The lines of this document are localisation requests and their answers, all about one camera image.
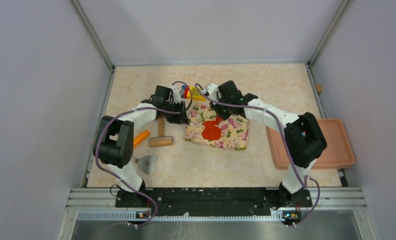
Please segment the red dough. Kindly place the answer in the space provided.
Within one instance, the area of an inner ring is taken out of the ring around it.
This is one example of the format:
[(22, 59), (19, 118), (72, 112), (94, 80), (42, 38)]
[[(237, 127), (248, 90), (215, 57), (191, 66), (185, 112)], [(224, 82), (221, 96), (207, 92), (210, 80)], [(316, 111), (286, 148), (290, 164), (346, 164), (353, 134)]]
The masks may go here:
[(206, 120), (202, 123), (202, 125), (204, 126), (205, 130), (211, 130), (213, 128), (215, 128), (223, 119), (220, 118), (219, 116), (215, 116), (214, 118), (210, 119), (210, 120)]

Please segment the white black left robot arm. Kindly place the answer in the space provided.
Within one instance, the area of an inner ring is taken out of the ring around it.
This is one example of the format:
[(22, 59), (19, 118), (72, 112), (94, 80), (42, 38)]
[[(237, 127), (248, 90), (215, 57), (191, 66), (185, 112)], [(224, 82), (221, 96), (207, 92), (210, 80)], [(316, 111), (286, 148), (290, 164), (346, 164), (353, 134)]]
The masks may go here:
[(187, 110), (191, 104), (182, 99), (187, 88), (186, 84), (157, 85), (154, 94), (131, 110), (101, 118), (92, 150), (94, 161), (101, 171), (116, 178), (123, 190), (139, 194), (144, 182), (132, 160), (135, 131), (158, 118), (172, 124), (188, 124)]

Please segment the wooden dough roller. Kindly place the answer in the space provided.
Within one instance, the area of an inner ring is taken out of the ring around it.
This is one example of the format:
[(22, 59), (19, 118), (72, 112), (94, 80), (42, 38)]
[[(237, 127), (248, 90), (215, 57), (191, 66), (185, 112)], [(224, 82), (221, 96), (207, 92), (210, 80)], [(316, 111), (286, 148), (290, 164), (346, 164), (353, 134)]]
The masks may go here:
[(148, 140), (150, 148), (168, 147), (174, 144), (174, 137), (166, 135), (165, 118), (157, 119), (157, 133), (157, 137), (152, 137)]

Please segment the cut red dough disc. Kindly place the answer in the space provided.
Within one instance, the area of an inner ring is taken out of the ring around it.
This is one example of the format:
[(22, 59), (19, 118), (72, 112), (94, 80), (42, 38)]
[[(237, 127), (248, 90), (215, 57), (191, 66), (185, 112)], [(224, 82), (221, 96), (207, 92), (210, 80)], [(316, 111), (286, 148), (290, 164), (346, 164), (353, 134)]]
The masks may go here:
[(217, 141), (222, 137), (222, 130), (217, 126), (208, 125), (203, 129), (201, 136), (208, 141)]

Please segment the metal dough scraper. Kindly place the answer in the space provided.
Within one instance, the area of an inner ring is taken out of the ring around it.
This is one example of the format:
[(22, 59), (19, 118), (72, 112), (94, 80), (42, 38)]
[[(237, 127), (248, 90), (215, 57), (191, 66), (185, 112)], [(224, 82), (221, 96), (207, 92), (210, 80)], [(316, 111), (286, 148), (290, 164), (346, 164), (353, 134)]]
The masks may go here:
[(156, 155), (145, 155), (141, 158), (132, 157), (131, 160), (136, 163), (138, 169), (147, 175), (151, 175), (156, 165), (158, 157)]

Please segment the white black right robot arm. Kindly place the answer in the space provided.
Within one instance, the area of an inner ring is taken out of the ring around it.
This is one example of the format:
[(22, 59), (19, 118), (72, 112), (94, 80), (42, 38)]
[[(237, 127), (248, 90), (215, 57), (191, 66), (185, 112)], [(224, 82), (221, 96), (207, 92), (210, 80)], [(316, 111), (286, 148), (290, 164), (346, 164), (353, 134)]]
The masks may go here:
[(306, 188), (311, 168), (328, 146), (312, 113), (288, 112), (264, 102), (255, 94), (242, 94), (232, 80), (221, 85), (209, 84), (203, 94), (220, 118), (242, 116), (277, 131), (290, 163), (279, 190), (292, 196)]

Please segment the floral cutting board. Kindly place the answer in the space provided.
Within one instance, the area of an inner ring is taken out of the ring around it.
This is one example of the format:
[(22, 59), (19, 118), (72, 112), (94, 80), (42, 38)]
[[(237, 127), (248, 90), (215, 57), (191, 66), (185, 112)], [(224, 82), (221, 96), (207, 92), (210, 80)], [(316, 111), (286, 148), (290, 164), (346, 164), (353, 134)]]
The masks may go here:
[(221, 138), (208, 141), (202, 137), (205, 128), (202, 123), (215, 116), (216, 112), (210, 106), (194, 105), (189, 113), (189, 124), (185, 128), (183, 139), (197, 145), (244, 152), (248, 147), (249, 121), (241, 116), (231, 115), (217, 125), (221, 129)]

